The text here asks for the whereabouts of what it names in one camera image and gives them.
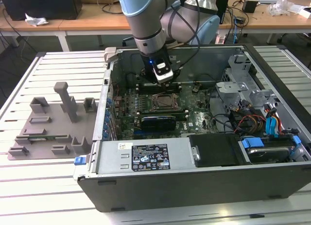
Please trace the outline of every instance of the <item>power supply label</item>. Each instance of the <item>power supply label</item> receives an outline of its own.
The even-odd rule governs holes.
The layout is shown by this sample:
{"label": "power supply label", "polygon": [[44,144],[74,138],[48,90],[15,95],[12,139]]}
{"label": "power supply label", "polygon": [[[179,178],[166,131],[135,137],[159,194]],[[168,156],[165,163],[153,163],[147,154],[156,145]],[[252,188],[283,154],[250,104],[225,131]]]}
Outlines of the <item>power supply label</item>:
{"label": "power supply label", "polygon": [[167,144],[132,146],[133,171],[165,169],[171,169]]}

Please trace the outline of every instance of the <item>computer tower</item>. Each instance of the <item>computer tower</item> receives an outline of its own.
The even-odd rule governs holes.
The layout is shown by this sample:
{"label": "computer tower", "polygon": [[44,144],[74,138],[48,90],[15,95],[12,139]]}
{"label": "computer tower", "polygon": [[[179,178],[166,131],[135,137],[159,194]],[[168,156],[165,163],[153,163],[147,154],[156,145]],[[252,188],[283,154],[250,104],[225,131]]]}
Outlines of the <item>computer tower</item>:
{"label": "computer tower", "polygon": [[81,0],[2,0],[12,20],[31,17],[76,19],[82,9]]}

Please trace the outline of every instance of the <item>desk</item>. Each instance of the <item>desk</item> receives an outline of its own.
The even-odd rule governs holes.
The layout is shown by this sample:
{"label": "desk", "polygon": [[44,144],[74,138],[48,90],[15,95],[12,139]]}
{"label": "desk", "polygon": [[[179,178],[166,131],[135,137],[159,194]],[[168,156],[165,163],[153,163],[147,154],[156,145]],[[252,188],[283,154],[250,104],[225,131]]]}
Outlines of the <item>desk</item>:
{"label": "desk", "polygon": [[[308,5],[311,0],[290,0],[295,4]],[[311,32],[311,19],[306,19],[300,15],[290,14],[290,16],[271,16],[266,12],[267,5],[260,5],[255,13],[249,14],[249,24],[243,29],[243,33],[309,33]],[[0,8],[0,30],[5,36],[17,36],[12,28],[7,24],[2,16]],[[120,5],[114,5],[113,12],[120,11]],[[244,14],[235,11],[235,15]],[[49,20],[49,24],[32,27],[24,21],[8,20],[22,36],[57,36],[63,51],[70,51],[70,45],[66,40],[68,35],[130,35],[131,30],[125,16],[111,15],[101,11],[97,4],[84,4],[82,11],[76,20]],[[230,29],[230,17],[227,14],[225,21],[218,30],[219,39]]]}
{"label": "desk", "polygon": [[[229,6],[236,0],[229,0]],[[308,6],[311,0],[289,0],[294,4]],[[272,16],[267,13],[268,5],[261,4],[256,7],[253,14],[248,14],[249,23],[243,28],[245,34],[283,34],[283,33],[310,33],[311,19],[306,19],[300,15],[290,13],[289,16]],[[245,17],[245,14],[234,9],[234,15]],[[224,23],[219,27],[219,37],[223,39],[227,35],[231,26],[230,15],[226,14]]]}
{"label": "desk", "polygon": [[[276,47],[256,49],[262,56],[269,54],[271,59],[269,65],[284,83],[289,83],[289,88],[294,90],[292,88],[295,86],[294,80],[297,84],[302,83],[301,75],[297,74],[297,78],[290,79],[284,76],[281,67],[275,65],[273,58],[281,58],[281,53]],[[286,66],[291,72],[307,71],[306,67],[294,58],[286,55],[282,58],[285,64],[280,62],[277,64]],[[78,59],[79,62],[69,63],[73,59]],[[75,223],[84,225],[89,223],[95,225],[149,223],[154,225],[163,223],[281,225],[311,222],[311,184],[288,199],[100,213],[73,180],[73,159],[21,161],[7,159],[7,151],[13,146],[16,135],[19,135],[31,113],[29,103],[33,97],[45,96],[50,103],[60,103],[60,97],[54,92],[53,86],[57,81],[66,80],[69,85],[68,92],[70,96],[75,97],[76,102],[81,103],[85,97],[98,101],[104,71],[104,52],[92,51],[50,52],[44,57],[36,57],[25,72],[0,110],[0,221],[2,225],[30,223],[55,225],[55,220],[58,225]],[[250,214],[259,214],[261,217],[250,219]]]}

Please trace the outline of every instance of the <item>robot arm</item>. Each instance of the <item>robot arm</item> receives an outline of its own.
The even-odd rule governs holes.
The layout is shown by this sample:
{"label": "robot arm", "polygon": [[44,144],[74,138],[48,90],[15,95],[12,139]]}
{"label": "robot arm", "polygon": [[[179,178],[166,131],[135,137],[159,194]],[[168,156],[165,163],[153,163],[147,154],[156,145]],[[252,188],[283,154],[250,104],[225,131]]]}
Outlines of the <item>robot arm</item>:
{"label": "robot arm", "polygon": [[141,53],[147,78],[155,78],[164,83],[173,78],[166,39],[185,42],[193,36],[192,30],[184,23],[178,12],[195,30],[200,23],[198,36],[201,43],[209,43],[219,26],[216,16],[216,0],[198,0],[200,20],[197,15],[196,0],[187,0],[184,7],[175,6],[176,11],[168,9],[178,0],[120,0],[123,13],[131,27],[134,40]]}

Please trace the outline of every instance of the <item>floor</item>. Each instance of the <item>floor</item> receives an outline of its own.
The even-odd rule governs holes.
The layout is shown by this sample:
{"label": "floor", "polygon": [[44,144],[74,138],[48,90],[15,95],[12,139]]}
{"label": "floor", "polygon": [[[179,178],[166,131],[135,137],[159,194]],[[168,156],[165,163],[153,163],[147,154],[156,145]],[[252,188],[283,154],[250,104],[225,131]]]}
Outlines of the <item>floor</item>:
{"label": "floor", "polygon": [[[94,51],[103,50],[109,46],[122,46],[122,39],[126,37],[128,36],[102,36],[104,47],[98,45],[96,36],[69,36],[68,41],[70,42],[73,51]],[[271,45],[278,45],[276,42],[278,37],[280,37],[280,35],[277,35],[276,38],[272,40]],[[251,43],[254,46],[267,45],[267,38],[268,35],[266,34],[252,34],[247,37],[242,37],[239,40],[239,43]],[[17,48],[7,46],[5,40],[3,40],[6,50],[0,54],[0,107],[5,103],[6,98],[15,88],[36,55],[21,37],[17,40],[19,41],[19,47]],[[28,38],[28,42],[38,52],[62,51],[57,37],[33,36]],[[282,44],[306,66],[310,63],[311,47],[307,46],[307,40],[299,35],[289,34],[283,38]],[[134,45],[133,41],[129,42],[129,46]]]}

